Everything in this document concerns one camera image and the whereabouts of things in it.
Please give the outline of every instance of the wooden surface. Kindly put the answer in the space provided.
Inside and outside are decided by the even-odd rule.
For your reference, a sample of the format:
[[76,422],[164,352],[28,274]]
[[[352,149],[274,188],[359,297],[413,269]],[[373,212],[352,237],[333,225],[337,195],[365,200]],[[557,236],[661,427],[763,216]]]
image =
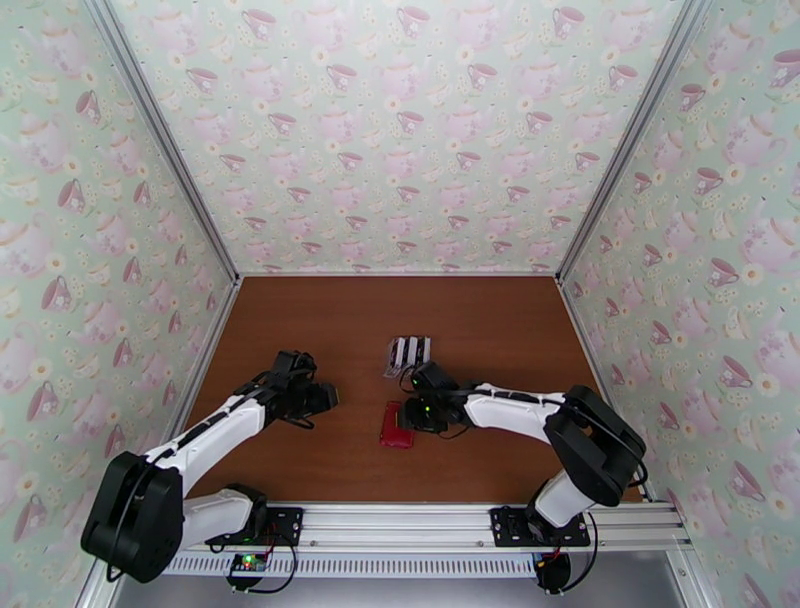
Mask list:
[[382,377],[389,341],[429,335],[456,381],[551,392],[594,387],[552,279],[249,278],[214,355],[190,424],[268,369],[280,349],[311,353],[333,383],[334,410],[304,431],[276,422],[236,448],[192,495],[237,481],[274,500],[527,502],[561,467],[548,446],[473,429],[453,441],[418,433],[382,447],[386,402],[404,395]]

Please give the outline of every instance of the gray floor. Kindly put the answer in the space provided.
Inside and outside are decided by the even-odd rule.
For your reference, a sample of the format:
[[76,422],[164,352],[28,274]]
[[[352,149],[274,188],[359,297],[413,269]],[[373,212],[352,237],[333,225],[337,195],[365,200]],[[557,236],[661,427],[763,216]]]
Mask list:
[[[576,557],[573,569],[582,569]],[[268,587],[272,581],[266,581]],[[606,553],[589,577],[561,597],[547,597],[529,580],[359,580],[297,579],[271,596],[231,595],[223,579],[162,576],[148,585],[126,579],[115,608],[148,606],[211,608],[674,608],[683,606],[663,554]]]

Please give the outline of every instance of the wallpaper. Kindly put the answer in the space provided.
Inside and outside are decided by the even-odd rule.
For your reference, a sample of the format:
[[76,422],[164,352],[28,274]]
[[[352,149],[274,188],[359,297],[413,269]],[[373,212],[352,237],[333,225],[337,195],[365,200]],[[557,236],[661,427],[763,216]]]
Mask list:
[[114,0],[240,271],[546,272],[680,2]]
[[106,463],[162,440],[227,279],[79,3],[0,13],[0,606],[60,608]]
[[726,606],[800,606],[796,2],[718,3],[568,290]]

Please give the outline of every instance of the metal profile bar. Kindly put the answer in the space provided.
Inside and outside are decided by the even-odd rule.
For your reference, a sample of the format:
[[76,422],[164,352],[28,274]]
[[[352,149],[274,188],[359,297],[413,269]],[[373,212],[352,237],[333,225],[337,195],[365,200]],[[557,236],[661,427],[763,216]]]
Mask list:
[[147,125],[156,146],[160,149],[168,168],[172,172],[178,186],[190,203],[192,212],[210,241],[215,255],[225,269],[228,278],[233,281],[238,277],[236,265],[230,256],[222,237],[214,224],[203,197],[192,178],[183,155],[180,152],[169,123],[161,113],[158,103],[142,73],[139,60],[136,58],[125,30],[117,18],[117,14],[108,0],[84,0],[84,5],[97,27],[100,37],[105,43],[114,67],[117,68],[123,86],[128,90],[140,115]]
[[667,42],[661,51],[661,57],[650,74],[642,96],[639,98],[639,103],[636,104],[633,115],[628,121],[623,137],[611,157],[603,178],[600,180],[589,209],[581,219],[564,260],[556,272],[559,282],[565,280],[566,275],[572,270],[597,220],[611,200],[625,169],[633,158],[636,146],[647,131],[659,103],[663,99],[673,77],[678,72],[685,52],[695,36],[700,32],[703,18],[710,9],[712,2],[713,0],[685,0],[667,38]]

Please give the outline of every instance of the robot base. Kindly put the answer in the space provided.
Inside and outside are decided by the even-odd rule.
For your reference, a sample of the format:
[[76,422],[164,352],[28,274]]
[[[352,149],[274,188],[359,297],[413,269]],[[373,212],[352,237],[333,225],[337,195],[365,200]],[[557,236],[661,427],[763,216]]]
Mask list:
[[531,521],[523,508],[489,510],[496,547],[588,547],[591,544],[583,515],[573,517],[562,528],[544,520]]

